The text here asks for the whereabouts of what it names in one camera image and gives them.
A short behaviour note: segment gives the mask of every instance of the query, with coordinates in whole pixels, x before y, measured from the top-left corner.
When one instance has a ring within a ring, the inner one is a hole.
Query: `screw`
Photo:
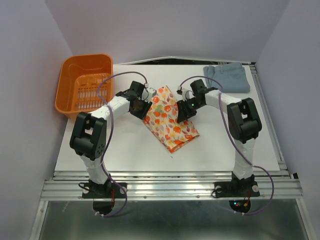
[[[253,190],[255,193],[257,193],[257,192],[259,192],[259,187],[258,187],[257,185],[253,185],[253,186],[252,186],[252,190]]]

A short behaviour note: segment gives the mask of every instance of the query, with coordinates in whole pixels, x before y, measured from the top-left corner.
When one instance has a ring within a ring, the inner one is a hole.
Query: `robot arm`
[[[234,143],[240,152],[252,163],[255,139],[262,129],[262,124],[254,101],[251,98],[240,99],[221,93],[217,88],[205,87],[201,79],[190,84],[192,91],[178,88],[182,100],[178,105],[178,123],[185,121],[197,114],[197,109],[209,105],[220,109],[219,94],[221,94],[221,108],[227,113],[228,127]],[[252,165],[235,151],[235,164],[232,171],[232,181],[229,184],[216,183],[221,190],[216,192],[216,197],[240,197],[257,183],[254,181]]]
[[[130,112],[135,117],[144,119],[152,105],[151,98],[156,93],[156,90],[133,81],[128,90],[118,92],[108,103],[112,108],[113,118],[117,119]],[[97,185],[104,185],[108,180],[102,169],[101,158],[106,147],[110,117],[106,105],[90,113],[80,112],[70,139],[70,147],[83,160],[89,173],[89,180]]]

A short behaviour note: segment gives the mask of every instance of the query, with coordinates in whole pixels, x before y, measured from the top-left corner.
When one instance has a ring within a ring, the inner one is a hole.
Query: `blue cloth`
[[[246,71],[240,62],[233,62],[216,67],[205,66],[203,72],[204,76],[218,81],[223,86],[223,93],[250,92]],[[212,80],[205,79],[205,82],[208,88],[215,87],[220,89],[219,85]]]

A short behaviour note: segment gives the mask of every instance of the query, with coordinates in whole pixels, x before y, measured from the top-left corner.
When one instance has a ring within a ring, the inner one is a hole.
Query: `folded cloth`
[[[246,77],[245,68],[240,62],[233,62],[219,66],[205,66],[203,68],[204,76],[218,81],[222,86],[224,93],[248,93],[250,85]],[[219,85],[205,79],[208,88],[215,87],[220,89]]]
[[[157,90],[152,102],[143,122],[170,153],[199,136],[192,122],[177,123],[177,99],[167,86]]]

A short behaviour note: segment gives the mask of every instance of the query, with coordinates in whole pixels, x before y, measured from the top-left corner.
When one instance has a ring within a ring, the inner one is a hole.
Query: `orange bin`
[[[91,112],[104,105],[97,95],[99,84],[113,75],[112,58],[106,54],[72,56],[62,65],[55,108],[75,120],[80,112]],[[100,94],[110,101],[114,97],[114,79],[106,81]]]

